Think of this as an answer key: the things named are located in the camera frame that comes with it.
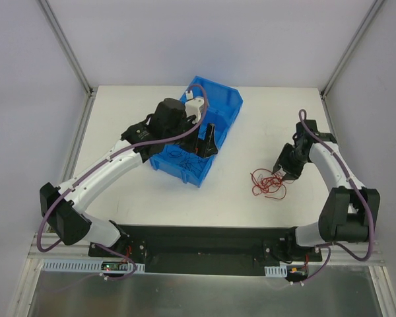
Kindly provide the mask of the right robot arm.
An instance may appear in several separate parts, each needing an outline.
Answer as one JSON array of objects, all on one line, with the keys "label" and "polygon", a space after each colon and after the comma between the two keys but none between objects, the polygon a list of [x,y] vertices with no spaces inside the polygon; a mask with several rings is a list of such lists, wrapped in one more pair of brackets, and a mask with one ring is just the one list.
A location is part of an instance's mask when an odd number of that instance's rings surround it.
[{"label": "right robot arm", "polygon": [[308,247],[338,242],[374,243],[374,231],[380,206],[380,193],[367,188],[348,167],[333,134],[318,131],[315,120],[296,124],[293,144],[287,143],[273,166],[282,172],[283,181],[295,181],[304,165],[318,169],[329,191],[317,222],[294,229],[293,239],[284,243],[290,260],[306,255]]}]

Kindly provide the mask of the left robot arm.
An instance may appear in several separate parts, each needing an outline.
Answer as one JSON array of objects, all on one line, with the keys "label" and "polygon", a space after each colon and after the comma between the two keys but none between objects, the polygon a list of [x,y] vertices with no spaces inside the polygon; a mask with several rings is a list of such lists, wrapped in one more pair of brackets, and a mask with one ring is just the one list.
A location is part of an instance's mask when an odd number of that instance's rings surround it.
[{"label": "left robot arm", "polygon": [[154,113],[129,126],[92,166],[58,186],[48,182],[40,188],[43,224],[67,246],[85,240],[103,245],[110,256],[121,256],[127,234],[115,221],[88,215],[88,206],[118,178],[161,153],[166,145],[177,145],[202,159],[217,154],[214,124],[208,124],[205,138],[199,138],[208,107],[206,98],[192,95],[186,102],[173,98],[159,102]]}]

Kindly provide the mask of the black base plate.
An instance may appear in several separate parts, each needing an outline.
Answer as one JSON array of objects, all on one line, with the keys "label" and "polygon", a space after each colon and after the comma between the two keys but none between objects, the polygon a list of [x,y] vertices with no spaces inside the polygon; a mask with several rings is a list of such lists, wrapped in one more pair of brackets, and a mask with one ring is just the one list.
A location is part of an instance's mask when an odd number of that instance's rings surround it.
[{"label": "black base plate", "polygon": [[266,267],[322,261],[295,244],[292,228],[122,225],[122,254],[147,273],[262,276]]}]

